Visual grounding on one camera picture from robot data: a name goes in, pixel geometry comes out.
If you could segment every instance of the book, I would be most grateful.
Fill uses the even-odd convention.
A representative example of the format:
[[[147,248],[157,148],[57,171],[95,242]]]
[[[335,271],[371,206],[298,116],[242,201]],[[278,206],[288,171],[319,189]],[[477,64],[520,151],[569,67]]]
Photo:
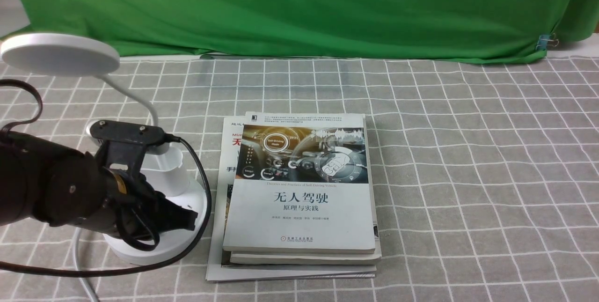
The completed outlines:
[[[368,135],[364,136],[368,146]],[[370,155],[366,154],[370,165]],[[244,253],[234,251],[230,261],[236,264],[304,264],[304,265],[374,265],[382,257],[379,239],[379,224],[376,217],[374,202],[374,186],[372,178],[368,179],[370,186],[370,208],[373,217],[374,253],[373,254],[317,254],[317,253]]]
[[[248,112],[223,249],[375,251],[365,116]]]
[[[210,253],[206,271],[207,281],[291,279],[341,279],[374,277],[374,265],[243,265],[229,261],[230,252],[223,251],[226,213],[233,193],[233,181],[244,117],[225,117],[223,120],[222,148],[220,154],[214,228],[210,240]]]

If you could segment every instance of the black cable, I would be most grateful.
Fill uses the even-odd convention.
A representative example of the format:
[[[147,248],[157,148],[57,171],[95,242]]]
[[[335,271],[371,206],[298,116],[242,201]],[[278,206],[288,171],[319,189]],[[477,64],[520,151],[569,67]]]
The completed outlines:
[[[21,273],[21,274],[32,274],[32,275],[45,275],[45,276],[60,276],[60,277],[106,277],[106,276],[120,276],[120,275],[128,275],[128,274],[137,274],[141,272],[147,272],[149,270],[155,270],[159,268],[163,268],[168,265],[172,265],[180,259],[184,258],[189,254],[190,251],[197,245],[199,240],[202,238],[206,227],[208,226],[208,219],[210,218],[210,213],[212,212],[212,193],[210,192],[210,185],[208,184],[208,177],[206,176],[206,172],[202,166],[202,163],[199,161],[199,157],[193,151],[193,148],[189,143],[177,136],[167,134],[168,142],[179,142],[183,144],[191,154],[197,169],[199,170],[199,174],[202,179],[202,185],[204,187],[204,194],[206,200],[206,214],[204,216],[204,220],[202,221],[202,225],[199,227],[199,231],[197,235],[189,244],[189,246],[184,249],[181,253],[176,255],[173,258],[170,258],[165,261],[158,262],[152,265],[143,265],[137,266],[133,268],[124,268],[124,269],[114,269],[114,270],[62,270],[62,269],[50,269],[50,268],[42,268],[38,266],[23,266],[17,264],[10,264],[8,262],[0,261],[0,270],[7,270],[9,272]]]

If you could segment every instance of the book title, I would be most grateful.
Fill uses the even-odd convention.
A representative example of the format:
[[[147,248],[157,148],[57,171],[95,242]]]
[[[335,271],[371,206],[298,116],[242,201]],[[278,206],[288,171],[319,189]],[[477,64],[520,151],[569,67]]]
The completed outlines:
[[[318,205],[309,204],[327,204],[329,196],[326,193],[306,193],[298,195],[293,192],[287,195],[286,192],[276,192],[275,202],[289,202],[283,205],[283,211],[318,211]]]

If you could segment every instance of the green cloth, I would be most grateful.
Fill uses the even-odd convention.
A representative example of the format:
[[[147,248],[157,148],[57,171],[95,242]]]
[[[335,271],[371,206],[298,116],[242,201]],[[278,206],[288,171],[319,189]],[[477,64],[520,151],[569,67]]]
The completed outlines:
[[[122,55],[201,54],[530,62],[539,36],[590,35],[599,0],[22,0],[28,30]]]

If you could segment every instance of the black robotic arm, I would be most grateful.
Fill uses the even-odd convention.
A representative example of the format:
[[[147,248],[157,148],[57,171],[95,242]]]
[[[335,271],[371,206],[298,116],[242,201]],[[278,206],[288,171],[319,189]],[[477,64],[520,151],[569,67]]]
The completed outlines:
[[[39,105],[39,112],[32,120],[9,123],[0,130],[0,226],[31,217],[50,227],[71,225],[122,238],[129,246],[146,251],[158,245],[161,232],[193,231],[197,213],[167,200],[139,172],[147,149],[169,142],[180,142],[189,150],[203,180],[207,206],[212,206],[205,172],[193,148],[182,138],[169,135],[160,127],[103,120],[91,128],[92,136],[102,140],[98,153],[95,156],[82,153],[11,131],[16,125],[37,120],[43,108],[41,97],[36,89],[22,81],[0,80],[0,86],[25,89],[34,95]],[[114,163],[125,165],[126,170],[111,169]],[[210,210],[196,238],[180,255],[154,265],[79,272],[0,262],[0,269],[66,277],[114,276],[153,270],[187,255],[199,242],[208,217]]]

